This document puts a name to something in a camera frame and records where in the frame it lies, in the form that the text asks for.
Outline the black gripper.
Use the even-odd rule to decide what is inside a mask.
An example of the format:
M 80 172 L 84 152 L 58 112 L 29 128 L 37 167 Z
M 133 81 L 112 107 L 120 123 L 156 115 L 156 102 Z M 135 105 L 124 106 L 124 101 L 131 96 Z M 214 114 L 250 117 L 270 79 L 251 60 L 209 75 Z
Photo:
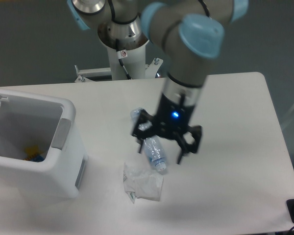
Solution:
M 202 137 L 202 126 L 189 126 L 194 109 L 195 105 L 181 105 L 179 102 L 175 103 L 162 94 L 157 112 L 152 120 L 155 135 L 143 141 L 138 141 L 140 144 L 138 152 L 141 153 L 143 150 L 146 154 L 161 154 L 162 147 L 159 137 L 162 137 L 175 140 L 178 143 L 180 147 L 180 153 L 176 160 L 178 165 L 190 153 L 197 153 Z M 136 124 L 141 110 L 144 109 L 134 109 L 130 112 L 133 125 Z M 138 126 L 141 131 L 145 131 L 150 127 L 150 121 Z

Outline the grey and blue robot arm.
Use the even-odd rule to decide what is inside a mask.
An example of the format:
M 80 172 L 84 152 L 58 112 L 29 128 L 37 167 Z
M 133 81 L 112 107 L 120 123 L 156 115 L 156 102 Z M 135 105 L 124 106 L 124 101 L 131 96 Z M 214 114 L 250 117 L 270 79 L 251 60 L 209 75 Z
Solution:
M 217 60 L 224 27 L 243 17 L 246 0 L 182 0 L 173 5 L 150 3 L 142 12 L 136 0 L 70 0 L 69 9 L 79 27 L 95 29 L 113 51 L 112 75 L 131 80 L 144 75 L 145 59 L 122 56 L 153 43 L 169 56 L 171 65 L 156 114 L 142 111 L 132 130 L 139 144 L 159 136 L 180 146 L 177 161 L 199 148 L 202 128 L 189 121 Z

